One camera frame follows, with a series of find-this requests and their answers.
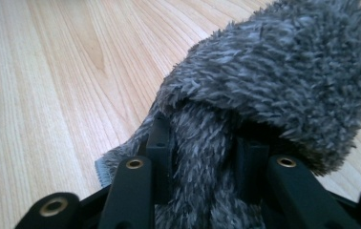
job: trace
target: wooden table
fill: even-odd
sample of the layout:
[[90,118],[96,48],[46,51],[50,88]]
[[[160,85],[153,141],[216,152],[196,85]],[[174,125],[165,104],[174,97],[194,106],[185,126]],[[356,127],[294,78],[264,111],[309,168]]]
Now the wooden table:
[[[99,189],[94,161],[138,127],[196,42],[261,1],[0,0],[0,228],[40,198]],[[321,178],[357,199],[361,132]]]

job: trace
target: wood grain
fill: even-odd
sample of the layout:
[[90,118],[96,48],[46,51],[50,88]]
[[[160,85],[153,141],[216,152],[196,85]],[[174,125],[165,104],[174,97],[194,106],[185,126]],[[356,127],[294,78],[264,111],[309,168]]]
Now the wood grain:
[[[0,228],[40,198],[99,189],[94,161],[125,141],[196,42],[260,1],[0,0]],[[357,199],[361,132],[339,172]]]

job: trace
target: black plastic mount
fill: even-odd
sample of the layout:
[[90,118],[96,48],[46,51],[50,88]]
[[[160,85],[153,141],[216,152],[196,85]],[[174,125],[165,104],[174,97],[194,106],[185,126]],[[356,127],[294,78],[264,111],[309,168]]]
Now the black plastic mount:
[[[154,228],[154,205],[172,195],[170,135],[158,116],[138,155],[120,162],[111,186],[82,201],[70,193],[42,198],[16,229]],[[261,205],[266,228],[361,228],[361,197],[355,203],[332,194],[299,159],[268,153],[268,144],[243,138],[232,153],[239,198]]]

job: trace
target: gray faux fur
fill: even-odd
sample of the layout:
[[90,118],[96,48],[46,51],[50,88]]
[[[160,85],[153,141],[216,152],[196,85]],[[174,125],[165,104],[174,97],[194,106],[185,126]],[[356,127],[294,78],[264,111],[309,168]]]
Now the gray faux fur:
[[225,163],[235,131],[265,123],[283,130],[316,174],[342,165],[361,128],[361,1],[277,1],[199,42],[164,79],[139,129],[101,159],[111,177],[158,112],[170,119],[178,158],[157,227],[264,227],[258,207],[236,197]]

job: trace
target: metal grommet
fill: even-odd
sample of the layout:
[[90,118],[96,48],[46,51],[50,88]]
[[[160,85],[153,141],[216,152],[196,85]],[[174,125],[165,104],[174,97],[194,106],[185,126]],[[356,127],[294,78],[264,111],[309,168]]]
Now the metal grommet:
[[127,161],[126,166],[129,169],[138,169],[141,168],[144,165],[144,162],[140,159],[131,159]]
[[287,168],[293,168],[296,167],[296,161],[294,161],[293,159],[290,159],[288,157],[279,157],[277,159],[278,164],[287,167]]
[[52,198],[40,209],[40,215],[42,217],[52,217],[58,213],[64,211],[68,206],[68,200],[62,197]]

